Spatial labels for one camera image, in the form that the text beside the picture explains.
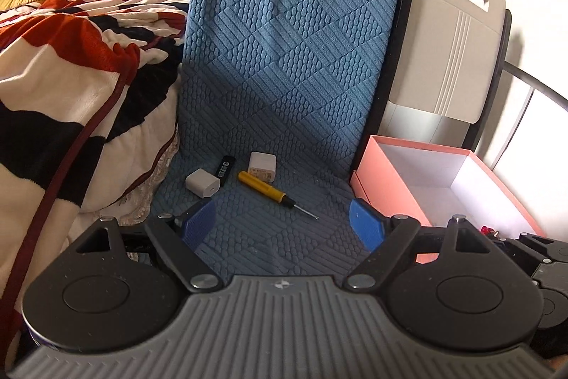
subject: pink box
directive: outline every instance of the pink box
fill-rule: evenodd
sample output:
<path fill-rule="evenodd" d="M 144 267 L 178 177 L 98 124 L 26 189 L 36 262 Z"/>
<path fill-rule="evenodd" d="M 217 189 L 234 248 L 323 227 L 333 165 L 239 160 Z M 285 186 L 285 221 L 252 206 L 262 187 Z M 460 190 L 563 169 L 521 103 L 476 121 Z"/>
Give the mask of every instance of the pink box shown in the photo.
<path fill-rule="evenodd" d="M 351 188 L 386 216 L 406 214 L 445 227 L 462 213 L 505 238 L 544 236 L 535 219 L 470 150 L 371 136 Z"/>

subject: silver screw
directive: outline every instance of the silver screw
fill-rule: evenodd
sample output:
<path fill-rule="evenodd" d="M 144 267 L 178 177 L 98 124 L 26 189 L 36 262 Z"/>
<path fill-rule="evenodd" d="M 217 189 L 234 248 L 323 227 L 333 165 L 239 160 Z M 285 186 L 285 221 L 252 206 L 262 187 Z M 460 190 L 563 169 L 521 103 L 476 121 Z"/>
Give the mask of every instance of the silver screw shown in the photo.
<path fill-rule="evenodd" d="M 376 281 L 371 275 L 364 275 L 362 273 L 358 275 L 352 275 L 347 279 L 347 284 L 353 289 L 368 289 L 373 287 Z"/>
<path fill-rule="evenodd" d="M 211 289 L 217 286 L 219 280 L 215 275 L 203 273 L 201 275 L 195 275 L 189 282 L 196 289 Z"/>

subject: blue textured fabric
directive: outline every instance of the blue textured fabric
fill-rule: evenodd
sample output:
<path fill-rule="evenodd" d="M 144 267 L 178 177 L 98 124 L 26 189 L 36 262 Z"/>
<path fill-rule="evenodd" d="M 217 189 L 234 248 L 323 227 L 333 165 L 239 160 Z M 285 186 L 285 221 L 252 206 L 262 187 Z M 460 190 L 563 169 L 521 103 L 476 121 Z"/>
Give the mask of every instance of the blue textured fabric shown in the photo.
<path fill-rule="evenodd" d="M 180 153 L 153 212 L 198 200 L 184 178 L 237 158 L 198 254 L 232 274 L 343 277 L 367 251 L 349 225 L 349 166 L 373 100 L 397 0 L 191 0 Z M 251 151 L 316 221 L 239 184 Z"/>

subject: screwdriver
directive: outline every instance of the screwdriver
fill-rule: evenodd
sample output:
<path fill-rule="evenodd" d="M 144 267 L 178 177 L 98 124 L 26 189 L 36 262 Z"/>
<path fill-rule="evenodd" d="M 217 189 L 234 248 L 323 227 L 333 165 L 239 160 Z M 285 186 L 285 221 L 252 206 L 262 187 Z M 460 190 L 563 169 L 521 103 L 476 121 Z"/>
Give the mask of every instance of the screwdriver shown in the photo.
<path fill-rule="evenodd" d="M 301 207 L 299 207 L 296 204 L 296 201 L 294 201 L 292 198 L 286 196 L 285 193 L 283 193 L 280 190 L 275 189 L 274 187 L 271 187 L 267 183 L 263 182 L 260 179 L 257 179 L 256 177 L 250 175 L 246 171 L 239 172 L 239 181 L 241 181 L 245 185 L 248 185 L 249 187 L 255 189 L 257 192 L 260 192 L 263 195 L 268 196 L 270 199 L 273 199 L 278 204 L 282 204 L 282 206 L 288 207 L 289 209 L 292 209 L 293 207 L 295 207 L 296 209 L 302 211 L 304 214 L 308 214 L 310 217 L 313 217 L 314 219 L 319 220 L 318 216 L 316 216 L 316 215 L 312 214 L 311 212 L 308 212 L 305 209 L 302 209 Z"/>

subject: screwdriver shaft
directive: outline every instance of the screwdriver shaft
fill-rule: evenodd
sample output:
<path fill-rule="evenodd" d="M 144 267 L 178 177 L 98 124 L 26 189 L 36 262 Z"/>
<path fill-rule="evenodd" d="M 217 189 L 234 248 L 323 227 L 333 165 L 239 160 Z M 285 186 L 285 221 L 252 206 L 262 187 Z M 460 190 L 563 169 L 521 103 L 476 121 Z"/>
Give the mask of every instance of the screwdriver shaft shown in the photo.
<path fill-rule="evenodd" d="M 313 217 L 314 219 L 319 220 L 319 217 L 318 217 L 318 216 L 312 214 L 312 213 L 309 212 L 309 211 L 306 211 L 305 209 L 302 209 L 302 208 L 299 207 L 297 204 L 294 204 L 294 207 L 295 207 L 296 209 L 299 209 L 300 211 L 302 211 L 304 214 L 308 214 L 310 217 Z"/>

